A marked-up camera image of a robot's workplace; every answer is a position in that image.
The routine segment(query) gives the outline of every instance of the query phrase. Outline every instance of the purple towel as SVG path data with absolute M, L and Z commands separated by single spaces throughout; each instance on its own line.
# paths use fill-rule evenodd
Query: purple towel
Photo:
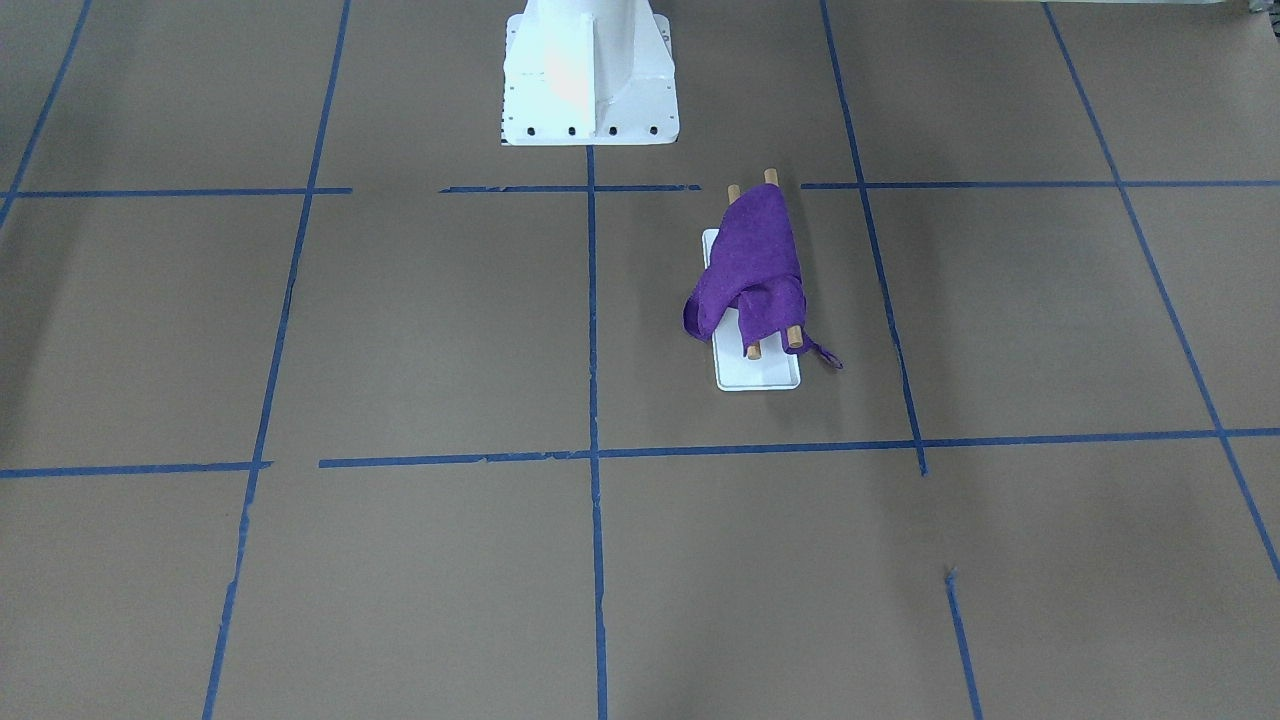
M 785 338 L 788 327 L 804 327 L 806 304 L 800 259 L 786 200 L 777 186 L 754 187 L 728 206 L 712 246 L 712 261 L 685 304 L 685 331 L 709 341 L 728 307 L 739 311 L 742 355 L 748 346 L 776 332 Z M 817 350 L 836 369 L 844 366 L 809 333 L 801 347 L 786 347 L 791 355 L 809 350 Z

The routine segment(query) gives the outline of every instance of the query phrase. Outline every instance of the white mounting plate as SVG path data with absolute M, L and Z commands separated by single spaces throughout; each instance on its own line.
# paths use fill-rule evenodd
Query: white mounting plate
M 719 231 L 703 231 L 703 266 L 712 264 L 712 246 Z M 724 310 L 712 334 L 716 357 L 716 384 L 726 392 L 745 389 L 795 389 L 800 387 L 800 359 L 782 350 L 782 333 L 760 341 L 760 359 L 742 355 L 742 333 L 737 329 L 737 310 Z
M 524 14 L 507 19 L 507 53 Z M 653 15 L 671 54 L 671 22 Z M 502 142 L 507 145 L 667 145 L 680 136 L 680 110 L 675 78 L 632 78 L 603 108 L 596 132 L 584 132 L 567 119 L 559 102 L 547 99 L 550 87 L 544 76 L 507 77 L 502 95 Z M 534 135 L 529 135 L 534 128 Z

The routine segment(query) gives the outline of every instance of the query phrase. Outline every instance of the white tray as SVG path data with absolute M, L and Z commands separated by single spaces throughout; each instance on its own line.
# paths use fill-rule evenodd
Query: white tray
M 703 231 L 703 266 L 712 263 L 712 245 L 719 229 Z M 737 329 L 737 310 L 724 310 L 721 324 L 712 334 L 712 354 L 716 357 L 716 384 L 727 392 L 745 389 L 795 389 L 800 387 L 800 360 L 782 350 L 782 333 L 773 333 L 760 341 L 760 359 L 748 360 L 742 355 L 742 333 Z

